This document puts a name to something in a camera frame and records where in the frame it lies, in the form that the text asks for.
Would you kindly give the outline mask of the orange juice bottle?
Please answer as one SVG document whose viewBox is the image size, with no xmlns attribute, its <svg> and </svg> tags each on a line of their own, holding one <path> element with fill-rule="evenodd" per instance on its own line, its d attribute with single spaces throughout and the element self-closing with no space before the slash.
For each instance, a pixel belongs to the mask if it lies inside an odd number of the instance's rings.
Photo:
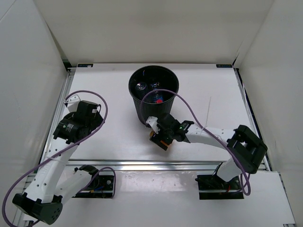
<svg viewBox="0 0 303 227">
<path fill-rule="evenodd" d="M 151 131 L 150 141 L 162 148 L 163 150 L 167 150 L 169 145 L 172 143 L 172 140 L 166 135 L 161 132 L 156 133 L 155 131 Z"/>
</svg>

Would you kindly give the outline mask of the clear bottle blue label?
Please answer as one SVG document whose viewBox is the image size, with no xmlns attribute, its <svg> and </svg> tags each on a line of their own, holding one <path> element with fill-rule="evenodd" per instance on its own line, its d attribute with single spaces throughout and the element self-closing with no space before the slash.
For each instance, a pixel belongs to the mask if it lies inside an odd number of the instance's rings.
<svg viewBox="0 0 303 227">
<path fill-rule="evenodd" d="M 158 89 L 162 89 L 161 84 L 159 82 L 152 82 L 150 84 L 150 90 L 154 91 L 156 90 L 156 92 L 151 94 L 151 101 L 152 103 L 156 104 L 156 100 L 158 99 L 162 99 L 164 102 L 164 98 L 163 98 L 163 94 L 161 91 L 157 91 Z"/>
</svg>

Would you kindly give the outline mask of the clear unlabelled plastic bottle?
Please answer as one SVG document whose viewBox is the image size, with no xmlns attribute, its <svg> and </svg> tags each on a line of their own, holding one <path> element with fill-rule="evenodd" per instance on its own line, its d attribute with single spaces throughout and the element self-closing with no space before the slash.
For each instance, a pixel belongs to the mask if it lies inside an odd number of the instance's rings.
<svg viewBox="0 0 303 227">
<path fill-rule="evenodd" d="M 146 82 L 138 82 L 135 85 L 135 91 L 138 95 L 146 95 L 149 92 L 149 88 Z"/>
</svg>

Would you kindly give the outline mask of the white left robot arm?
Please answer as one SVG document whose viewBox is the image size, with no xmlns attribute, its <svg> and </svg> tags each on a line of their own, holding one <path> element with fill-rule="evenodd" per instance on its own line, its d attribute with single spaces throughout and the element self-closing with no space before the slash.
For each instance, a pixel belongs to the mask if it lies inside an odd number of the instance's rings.
<svg viewBox="0 0 303 227">
<path fill-rule="evenodd" d="M 90 135 L 102 123 L 99 105 L 78 101 L 76 111 L 70 111 L 58 124 L 41 166 L 23 193 L 13 197 L 13 204 L 25 214 L 48 225 L 62 212 L 63 205 L 81 189 L 95 189 L 99 184 L 98 171 L 93 166 L 82 166 L 65 182 L 58 184 L 65 166 L 77 149 L 76 142 Z"/>
</svg>

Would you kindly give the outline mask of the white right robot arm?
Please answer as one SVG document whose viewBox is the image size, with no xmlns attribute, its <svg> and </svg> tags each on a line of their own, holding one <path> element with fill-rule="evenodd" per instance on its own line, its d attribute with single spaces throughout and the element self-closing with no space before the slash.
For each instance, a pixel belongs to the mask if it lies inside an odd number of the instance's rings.
<svg viewBox="0 0 303 227">
<path fill-rule="evenodd" d="M 146 123 L 153 130 L 150 141 L 163 150 L 173 141 L 228 148 L 231 158 L 221 163 L 213 176 L 213 185 L 218 189 L 225 188 L 242 172 L 255 174 L 267 152 L 265 143 L 245 125 L 234 130 L 202 128 L 193 121 L 180 123 L 169 113 L 160 118 L 150 116 Z"/>
</svg>

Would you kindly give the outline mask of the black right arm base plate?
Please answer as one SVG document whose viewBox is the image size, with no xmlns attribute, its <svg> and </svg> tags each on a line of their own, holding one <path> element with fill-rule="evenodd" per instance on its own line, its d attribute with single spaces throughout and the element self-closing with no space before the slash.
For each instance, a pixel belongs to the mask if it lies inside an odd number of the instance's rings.
<svg viewBox="0 0 303 227">
<path fill-rule="evenodd" d="M 225 182 L 217 175 L 197 175 L 200 200 L 240 200 L 244 199 L 238 176 Z"/>
</svg>

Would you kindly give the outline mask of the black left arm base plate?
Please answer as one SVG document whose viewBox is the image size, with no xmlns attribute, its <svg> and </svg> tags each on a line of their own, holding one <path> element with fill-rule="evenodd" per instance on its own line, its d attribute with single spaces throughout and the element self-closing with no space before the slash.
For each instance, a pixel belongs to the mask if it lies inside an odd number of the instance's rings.
<svg viewBox="0 0 303 227">
<path fill-rule="evenodd" d="M 88 188 L 77 193 L 74 198 L 112 199 L 115 195 L 116 176 L 98 175 Z"/>
</svg>

